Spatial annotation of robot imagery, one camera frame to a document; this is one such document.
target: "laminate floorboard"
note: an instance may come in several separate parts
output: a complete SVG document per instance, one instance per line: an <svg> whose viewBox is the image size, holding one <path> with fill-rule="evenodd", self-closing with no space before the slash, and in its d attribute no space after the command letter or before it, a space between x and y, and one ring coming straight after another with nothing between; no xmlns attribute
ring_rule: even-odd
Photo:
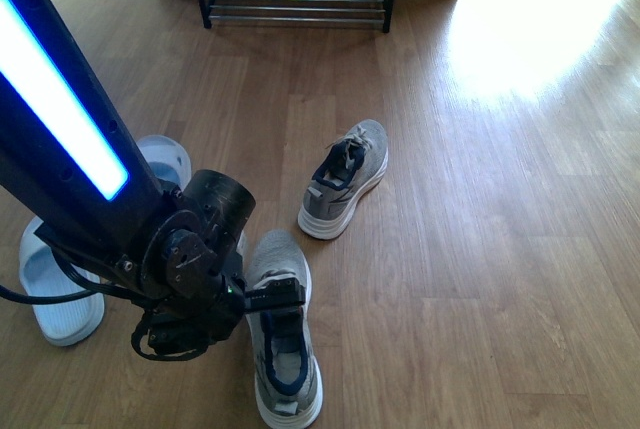
<svg viewBox="0 0 640 429"><path fill-rule="evenodd" d="M274 228L300 244L314 427L640 427L640 0L397 0L386 35L52 1L135 138L166 134L249 188L252 246ZM387 129L387 174L314 240L296 224L307 181L366 118ZM17 290L32 216L0 188ZM123 301L68 348L0 306L1 428L265 427L244 321L166 364L135 355Z"/></svg>

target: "glowing light bar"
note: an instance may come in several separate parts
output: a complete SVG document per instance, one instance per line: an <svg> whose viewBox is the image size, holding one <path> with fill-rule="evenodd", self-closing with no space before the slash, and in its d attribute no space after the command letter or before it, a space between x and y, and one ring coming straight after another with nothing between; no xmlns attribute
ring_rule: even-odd
<svg viewBox="0 0 640 429"><path fill-rule="evenodd" d="M0 0L0 72L111 201L129 173L11 0Z"/></svg>

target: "slide sandal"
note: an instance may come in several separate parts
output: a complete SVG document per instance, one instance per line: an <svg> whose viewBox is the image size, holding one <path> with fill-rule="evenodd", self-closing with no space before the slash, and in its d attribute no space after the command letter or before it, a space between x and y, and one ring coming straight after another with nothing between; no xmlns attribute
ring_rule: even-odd
<svg viewBox="0 0 640 429"><path fill-rule="evenodd" d="M58 267L51 248L35 230L42 219L35 217L27 226L20 243L20 282L30 296L61 296L80 292L82 287L72 282ZM100 278L89 271L76 270L92 282ZM45 339L54 346L70 346L87 338L102 322L104 295L94 294L77 301L52 305L34 305L33 312Z"/></svg>
<svg viewBox="0 0 640 429"><path fill-rule="evenodd" d="M184 190L191 180L191 159L184 147L166 136L153 135L140 139L138 148L158 179Z"/></svg>

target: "white sole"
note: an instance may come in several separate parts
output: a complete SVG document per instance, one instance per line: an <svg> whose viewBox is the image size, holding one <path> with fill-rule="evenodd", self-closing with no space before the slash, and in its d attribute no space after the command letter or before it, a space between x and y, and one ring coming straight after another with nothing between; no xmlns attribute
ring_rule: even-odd
<svg viewBox="0 0 640 429"><path fill-rule="evenodd" d="M337 218L331 221L317 219L309 214L309 212L304 208L304 205L300 207L300 211L298 212L298 225L300 226L300 229L309 234L311 237L315 237L316 239L322 239L325 241L329 239L335 239L340 234L342 234L351 222L351 219L356 212L356 206L360 198L364 196L368 191L373 189L376 185L378 185L378 183L382 180L382 177L387 170L388 161L389 150L387 150L387 153L384 156L384 161L382 161L382 165L380 166L380 169L378 169L378 172L376 172L371 179L369 179L365 184L362 185L360 189L358 189L358 191L348 202L345 210Z"/></svg>

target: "gray sneaker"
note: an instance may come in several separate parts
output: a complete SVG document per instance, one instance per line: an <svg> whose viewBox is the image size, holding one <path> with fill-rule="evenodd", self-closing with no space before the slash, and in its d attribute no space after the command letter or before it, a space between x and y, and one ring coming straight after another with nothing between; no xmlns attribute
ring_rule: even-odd
<svg viewBox="0 0 640 429"><path fill-rule="evenodd" d="M367 119L333 144L304 194L298 225L317 239L347 228L360 198L380 182L389 150L382 125Z"/></svg>
<svg viewBox="0 0 640 429"><path fill-rule="evenodd" d="M320 414L323 392L307 324L309 265L291 234L268 232L256 246L245 274L247 289L261 289L292 276L305 288L304 306L247 314L258 410L273 429L308 427Z"/></svg>

